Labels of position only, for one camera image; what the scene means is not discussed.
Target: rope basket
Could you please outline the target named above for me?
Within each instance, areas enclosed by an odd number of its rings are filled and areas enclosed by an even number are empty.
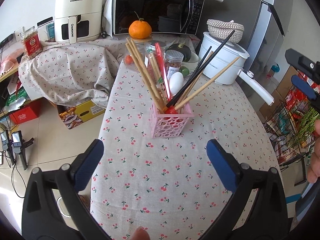
[[[244,26],[234,22],[222,22],[218,20],[207,20],[208,31],[214,38],[224,40],[228,35],[235,30],[235,33],[231,36],[229,41],[238,43],[244,32]]]

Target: pink basket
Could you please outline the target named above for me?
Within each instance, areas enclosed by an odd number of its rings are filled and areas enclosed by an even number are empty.
[[[188,119],[193,116],[189,103],[181,109],[181,114],[159,114],[155,104],[152,103],[150,112],[152,138],[178,137]]]

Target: green lime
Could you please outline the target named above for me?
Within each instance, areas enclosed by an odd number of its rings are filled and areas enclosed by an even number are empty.
[[[182,66],[180,68],[179,72],[181,72],[184,77],[188,76],[190,73],[189,69],[185,66]]]

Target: microwave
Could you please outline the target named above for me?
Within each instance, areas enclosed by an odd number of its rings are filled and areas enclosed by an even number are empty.
[[[112,32],[128,33],[136,13],[148,22],[153,33],[195,35],[204,0],[113,0]]]

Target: green pumpkin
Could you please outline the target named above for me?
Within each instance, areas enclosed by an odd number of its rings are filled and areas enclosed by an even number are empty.
[[[191,50],[188,46],[184,45],[183,43],[172,44],[166,50],[169,50],[169,49],[181,52],[183,54],[183,61],[184,62],[188,62],[191,59]]]

